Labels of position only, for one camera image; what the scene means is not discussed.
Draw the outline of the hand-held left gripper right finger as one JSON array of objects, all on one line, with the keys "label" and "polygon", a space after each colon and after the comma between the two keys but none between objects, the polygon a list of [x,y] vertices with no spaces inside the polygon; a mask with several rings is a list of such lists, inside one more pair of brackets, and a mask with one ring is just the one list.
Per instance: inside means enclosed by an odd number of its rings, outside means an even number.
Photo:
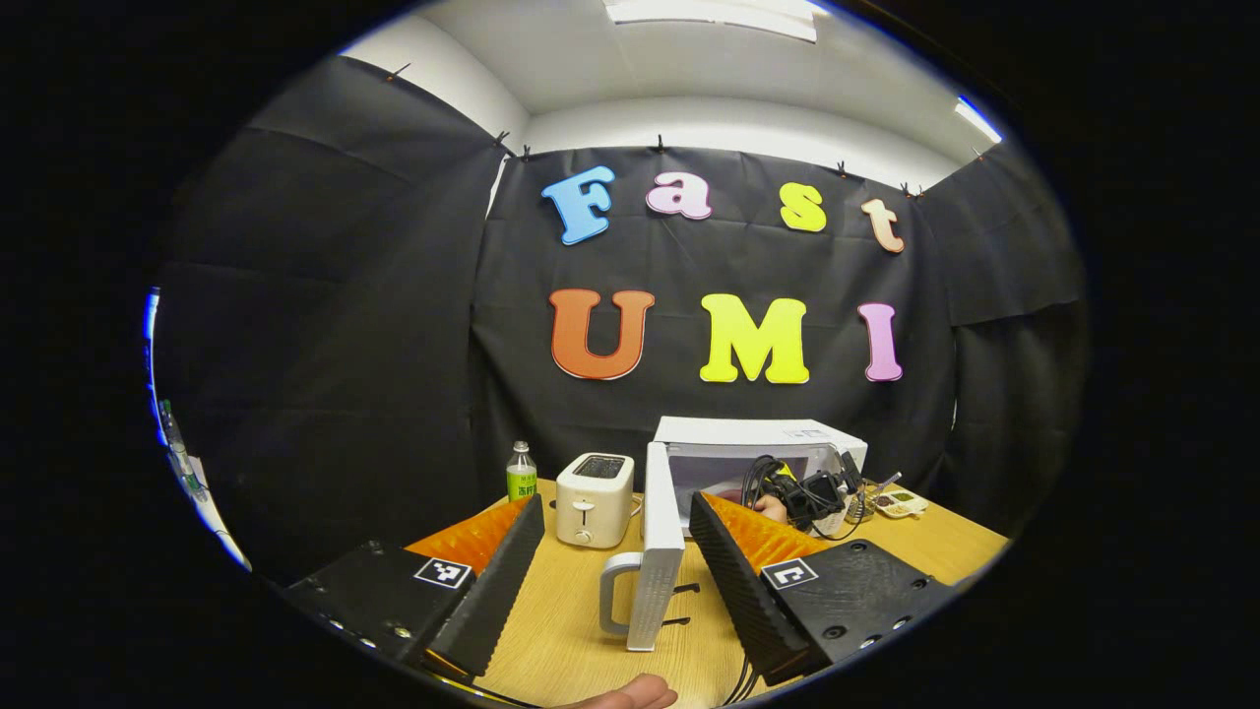
[{"label": "hand-held left gripper right finger", "polygon": [[689,533],[769,686],[853,662],[958,594],[874,542],[829,545],[709,492],[692,494]]}]

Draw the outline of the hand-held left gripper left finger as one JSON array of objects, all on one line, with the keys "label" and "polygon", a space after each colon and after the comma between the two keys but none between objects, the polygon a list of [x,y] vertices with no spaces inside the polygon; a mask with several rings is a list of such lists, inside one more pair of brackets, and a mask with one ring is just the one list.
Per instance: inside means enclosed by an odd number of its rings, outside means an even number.
[{"label": "hand-held left gripper left finger", "polygon": [[544,536],[544,508],[533,494],[410,547],[365,542],[284,597],[391,661],[450,680],[483,678]]}]

